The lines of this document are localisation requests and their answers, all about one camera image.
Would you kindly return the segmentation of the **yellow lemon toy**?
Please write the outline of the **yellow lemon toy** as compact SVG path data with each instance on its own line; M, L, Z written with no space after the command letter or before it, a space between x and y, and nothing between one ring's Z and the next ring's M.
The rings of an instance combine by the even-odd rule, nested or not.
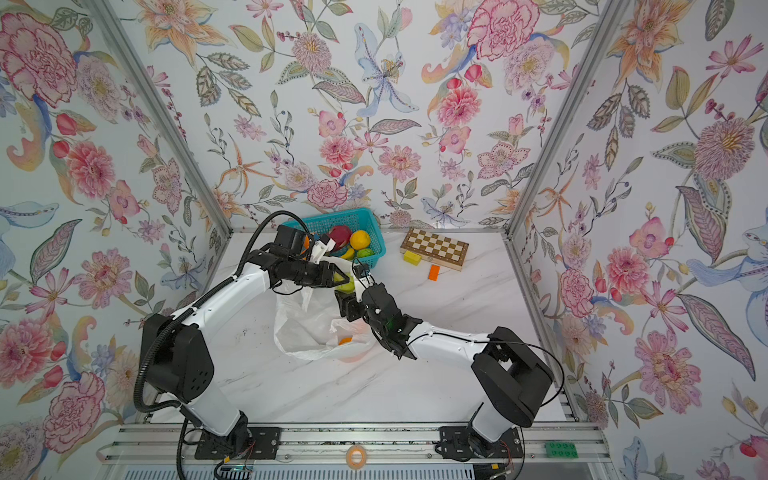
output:
M369 248L371 245L371 237L365 230L357 230L351 234L349 245L355 251Z

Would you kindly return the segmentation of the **white translucent plastic bag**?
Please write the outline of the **white translucent plastic bag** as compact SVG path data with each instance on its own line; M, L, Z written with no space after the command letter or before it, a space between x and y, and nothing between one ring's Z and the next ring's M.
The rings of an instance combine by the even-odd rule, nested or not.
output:
M303 361L354 362L378 345L363 320L341 317L335 291L305 288L277 297L273 339L279 351ZM338 344L347 337L353 340Z

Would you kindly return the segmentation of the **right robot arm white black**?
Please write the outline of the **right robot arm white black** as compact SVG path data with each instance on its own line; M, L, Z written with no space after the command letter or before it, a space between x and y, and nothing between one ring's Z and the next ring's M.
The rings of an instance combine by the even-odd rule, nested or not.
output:
M445 458L510 454L513 431L532 426L541 407L557 398L550 393L555 375L540 358L544 350L506 327L488 334L438 328L402 312L381 283L361 294L338 290L335 298L344 319L363 320L397 359L435 360L475 376L484 397L466 427L442 437L438 451Z

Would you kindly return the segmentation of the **green pepper toy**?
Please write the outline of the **green pepper toy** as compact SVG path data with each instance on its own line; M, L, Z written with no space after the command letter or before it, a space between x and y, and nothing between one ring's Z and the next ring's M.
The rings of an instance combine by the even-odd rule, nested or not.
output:
M343 285L339 285L336 287L336 290L339 292L342 292L344 294L351 294L355 292L355 282L354 282L354 276L349 275L349 281Z

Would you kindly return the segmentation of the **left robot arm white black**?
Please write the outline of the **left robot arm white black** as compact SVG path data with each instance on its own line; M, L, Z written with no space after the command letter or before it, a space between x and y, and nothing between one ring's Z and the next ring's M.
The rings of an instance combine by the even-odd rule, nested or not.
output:
M178 410L224 456L248 449L253 443L248 418L215 385L208 342L246 304L285 281L298 287L335 288L350 277L325 260L258 249L247 253L235 273L189 306L146 320L133 391L136 410L147 414Z

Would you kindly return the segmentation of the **pink dragon fruit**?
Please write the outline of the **pink dragon fruit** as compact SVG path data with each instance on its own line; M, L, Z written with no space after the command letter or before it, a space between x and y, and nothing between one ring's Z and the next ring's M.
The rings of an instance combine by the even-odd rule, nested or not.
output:
M349 244L353 232L346 225L336 225L328 233L328 237L334 242L333 251L343 249Z

